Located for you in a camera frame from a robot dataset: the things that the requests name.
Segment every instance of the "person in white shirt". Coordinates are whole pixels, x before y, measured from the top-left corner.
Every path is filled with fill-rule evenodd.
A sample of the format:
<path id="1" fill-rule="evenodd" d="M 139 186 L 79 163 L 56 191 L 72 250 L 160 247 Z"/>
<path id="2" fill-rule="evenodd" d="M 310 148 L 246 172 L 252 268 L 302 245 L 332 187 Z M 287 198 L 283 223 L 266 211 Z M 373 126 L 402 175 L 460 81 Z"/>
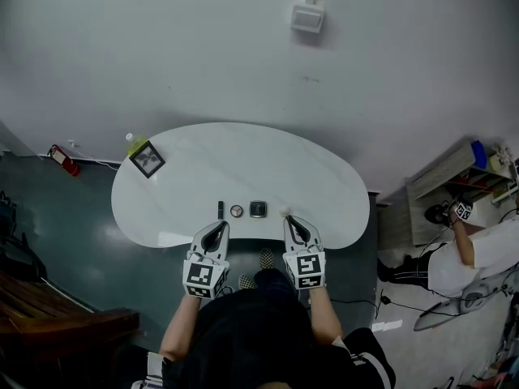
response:
<path id="1" fill-rule="evenodd" d="M 421 258 L 405 257 L 390 268 L 378 261 L 381 281 L 420 285 L 456 297 L 475 279 L 500 274 L 519 263 L 519 216 L 489 229 L 467 224 L 451 213 L 456 241 L 438 245 Z"/>

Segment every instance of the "white marble tabletop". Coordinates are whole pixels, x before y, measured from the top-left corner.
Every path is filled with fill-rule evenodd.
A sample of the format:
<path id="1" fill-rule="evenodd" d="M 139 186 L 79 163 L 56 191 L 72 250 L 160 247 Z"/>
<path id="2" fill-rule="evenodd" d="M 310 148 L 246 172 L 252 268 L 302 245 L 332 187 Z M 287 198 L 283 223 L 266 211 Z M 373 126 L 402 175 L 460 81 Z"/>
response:
<path id="1" fill-rule="evenodd" d="M 366 187 L 344 160 L 317 144 L 266 126 L 210 123 L 184 126 L 150 138 L 165 165 L 147 179 L 126 158 L 112 188 L 119 228 L 133 242 L 164 248 L 224 219 L 231 238 L 283 240 L 283 216 L 313 224 L 328 249 L 344 248 L 364 233 Z M 252 200 L 267 202 L 266 218 L 249 216 Z M 243 215 L 234 218 L 238 204 Z"/>

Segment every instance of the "light switch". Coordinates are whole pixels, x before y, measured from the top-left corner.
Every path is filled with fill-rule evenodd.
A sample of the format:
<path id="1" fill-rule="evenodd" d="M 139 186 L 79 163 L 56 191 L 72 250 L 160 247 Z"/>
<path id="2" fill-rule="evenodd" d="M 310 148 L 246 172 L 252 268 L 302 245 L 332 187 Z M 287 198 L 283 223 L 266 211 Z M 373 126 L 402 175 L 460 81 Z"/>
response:
<path id="1" fill-rule="evenodd" d="M 292 29 L 319 33 L 324 19 L 324 9 L 313 4 L 294 6 Z"/>

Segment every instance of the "white wall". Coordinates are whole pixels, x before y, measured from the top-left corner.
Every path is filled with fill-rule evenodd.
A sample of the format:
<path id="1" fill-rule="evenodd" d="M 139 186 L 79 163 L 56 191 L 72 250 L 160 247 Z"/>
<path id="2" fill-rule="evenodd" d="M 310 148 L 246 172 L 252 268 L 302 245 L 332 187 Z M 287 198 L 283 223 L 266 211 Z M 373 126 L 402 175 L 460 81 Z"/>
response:
<path id="1" fill-rule="evenodd" d="M 231 120 L 305 136 L 391 193 L 462 135 L 519 154 L 519 0 L 0 0 L 0 119 L 36 152 Z"/>

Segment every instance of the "red object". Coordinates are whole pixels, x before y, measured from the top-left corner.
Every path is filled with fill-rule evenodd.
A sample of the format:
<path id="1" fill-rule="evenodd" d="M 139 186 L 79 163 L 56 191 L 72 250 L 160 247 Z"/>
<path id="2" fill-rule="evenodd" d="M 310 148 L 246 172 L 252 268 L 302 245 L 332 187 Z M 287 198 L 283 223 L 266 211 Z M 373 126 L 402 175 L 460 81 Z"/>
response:
<path id="1" fill-rule="evenodd" d="M 76 177 L 79 174 L 79 166 L 59 146 L 53 145 L 49 150 L 50 158 L 61 165 L 69 174 Z"/>

